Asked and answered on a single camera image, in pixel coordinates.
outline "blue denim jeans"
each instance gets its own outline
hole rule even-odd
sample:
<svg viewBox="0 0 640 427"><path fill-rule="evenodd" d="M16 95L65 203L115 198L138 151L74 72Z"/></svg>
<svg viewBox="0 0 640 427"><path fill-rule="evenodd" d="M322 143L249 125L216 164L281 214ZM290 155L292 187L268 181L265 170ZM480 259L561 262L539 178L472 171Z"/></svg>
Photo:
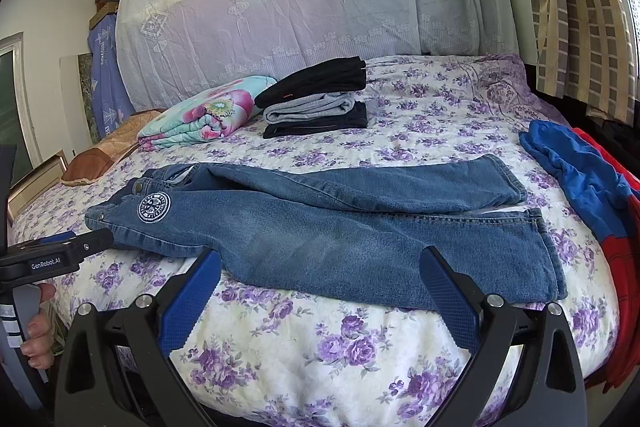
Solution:
<svg viewBox="0 0 640 427"><path fill-rule="evenodd" d="M527 191L496 156L290 174L205 163L151 169L85 221L117 245L171 257L210 249L247 284L434 309L418 271L435 245L453 270L512 302L566 297L540 210L488 212Z"/></svg>

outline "brown pillow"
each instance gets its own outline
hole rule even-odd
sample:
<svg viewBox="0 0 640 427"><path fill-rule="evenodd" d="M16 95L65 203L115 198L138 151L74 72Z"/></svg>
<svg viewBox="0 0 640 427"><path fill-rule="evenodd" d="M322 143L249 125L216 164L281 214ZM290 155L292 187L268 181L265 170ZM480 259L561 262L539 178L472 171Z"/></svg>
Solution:
<svg viewBox="0 0 640 427"><path fill-rule="evenodd" d="M132 114L109 136L76 156L60 181L68 187L97 182L100 176L138 148L140 129L163 111L151 109Z"/></svg>

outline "door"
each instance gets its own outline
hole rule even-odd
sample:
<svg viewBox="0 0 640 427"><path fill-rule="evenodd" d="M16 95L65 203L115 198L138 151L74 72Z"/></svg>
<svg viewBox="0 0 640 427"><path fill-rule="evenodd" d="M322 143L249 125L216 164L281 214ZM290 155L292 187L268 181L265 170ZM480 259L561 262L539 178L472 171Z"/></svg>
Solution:
<svg viewBox="0 0 640 427"><path fill-rule="evenodd" d="M14 51L0 55L0 143L17 145L12 184L33 169L15 100Z"/></svg>

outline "jeans pocket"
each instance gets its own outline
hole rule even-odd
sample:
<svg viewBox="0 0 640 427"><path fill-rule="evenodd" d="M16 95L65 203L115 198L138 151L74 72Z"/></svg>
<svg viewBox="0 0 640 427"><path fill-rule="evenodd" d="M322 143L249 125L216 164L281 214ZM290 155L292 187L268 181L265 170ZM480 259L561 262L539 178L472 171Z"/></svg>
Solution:
<svg viewBox="0 0 640 427"><path fill-rule="evenodd" d="M161 181L168 187L181 187L193 178L199 164L170 165L161 175Z"/></svg>

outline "bed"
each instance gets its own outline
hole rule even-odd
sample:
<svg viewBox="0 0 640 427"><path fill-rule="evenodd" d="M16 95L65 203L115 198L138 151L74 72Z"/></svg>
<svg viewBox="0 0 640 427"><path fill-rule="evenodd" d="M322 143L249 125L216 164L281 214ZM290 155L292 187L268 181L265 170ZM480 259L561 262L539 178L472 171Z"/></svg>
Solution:
<svg viewBox="0 0 640 427"><path fill-rule="evenodd" d="M568 283L561 301L584 376L611 352L618 304L609 266L554 178L527 155L518 131L530 120L566 123L529 89L517 55L394 55L367 61L369 128L262 139L249 124L210 144L136 152L94 185L58 185L18 216L16 241L86 231L85 209L147 168L176 162L236 162L291 172L452 162L499 156L540 207ZM130 304L158 292L192 260L108 250L54 281L66 324L77 307ZM517 362L512 352L479 424L498 413ZM423 425L469 355L437 313L363 306L243 285L224 276L187 344L171 360L201 403L272 426Z"/></svg>

